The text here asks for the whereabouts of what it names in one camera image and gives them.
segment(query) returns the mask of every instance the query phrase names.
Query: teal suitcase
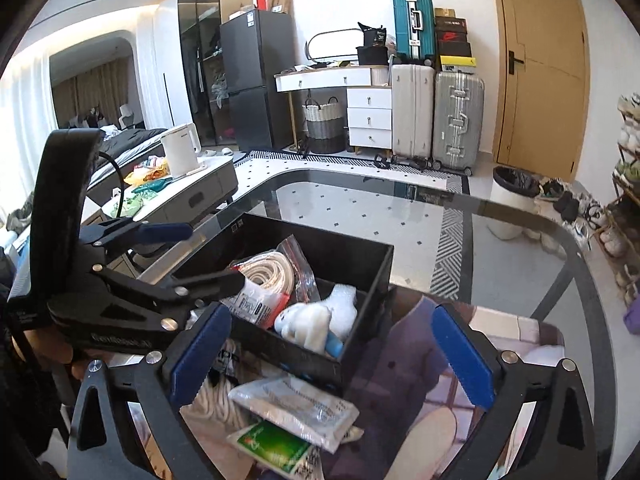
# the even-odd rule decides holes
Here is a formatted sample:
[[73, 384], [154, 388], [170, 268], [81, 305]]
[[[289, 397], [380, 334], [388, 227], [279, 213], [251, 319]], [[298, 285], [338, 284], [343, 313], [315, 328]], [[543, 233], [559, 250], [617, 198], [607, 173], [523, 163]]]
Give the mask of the teal suitcase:
[[394, 0], [396, 47], [410, 59], [436, 56], [436, 33], [431, 0]]

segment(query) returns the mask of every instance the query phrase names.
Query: green packet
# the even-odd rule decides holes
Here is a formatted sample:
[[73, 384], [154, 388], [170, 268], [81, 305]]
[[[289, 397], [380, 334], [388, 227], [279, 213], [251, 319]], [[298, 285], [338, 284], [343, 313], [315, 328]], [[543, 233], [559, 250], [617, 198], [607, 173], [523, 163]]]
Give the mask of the green packet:
[[226, 440], [284, 478], [324, 480], [318, 448], [266, 420]]

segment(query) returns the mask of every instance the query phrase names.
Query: white plush toy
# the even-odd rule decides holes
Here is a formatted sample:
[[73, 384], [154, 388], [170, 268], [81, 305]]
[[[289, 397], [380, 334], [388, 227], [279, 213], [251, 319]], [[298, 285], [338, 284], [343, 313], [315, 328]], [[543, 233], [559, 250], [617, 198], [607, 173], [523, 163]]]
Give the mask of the white plush toy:
[[322, 303], [331, 311], [329, 330], [343, 343], [348, 338], [358, 311], [353, 306], [356, 288], [351, 285], [335, 285], [329, 297]]
[[331, 311], [322, 303], [296, 303], [278, 314], [273, 327], [287, 341], [324, 353]]

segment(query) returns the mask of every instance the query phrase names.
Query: silver suitcase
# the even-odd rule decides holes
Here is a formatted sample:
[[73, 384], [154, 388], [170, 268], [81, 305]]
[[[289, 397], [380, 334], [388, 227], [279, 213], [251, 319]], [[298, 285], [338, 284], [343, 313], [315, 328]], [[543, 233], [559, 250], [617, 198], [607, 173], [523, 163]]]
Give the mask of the silver suitcase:
[[393, 65], [392, 148], [396, 155], [431, 157], [434, 77], [430, 66]]
[[436, 76], [433, 169], [464, 170], [471, 176], [482, 131], [484, 81], [471, 74], [440, 72]]

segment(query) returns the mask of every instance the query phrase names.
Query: white suitcase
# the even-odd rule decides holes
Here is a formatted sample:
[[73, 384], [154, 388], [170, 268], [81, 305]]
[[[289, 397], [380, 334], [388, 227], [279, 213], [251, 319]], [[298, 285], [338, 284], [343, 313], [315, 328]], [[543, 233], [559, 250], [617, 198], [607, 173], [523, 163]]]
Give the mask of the white suitcase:
[[435, 70], [430, 66], [393, 65], [392, 131], [396, 155], [431, 157], [434, 79]]

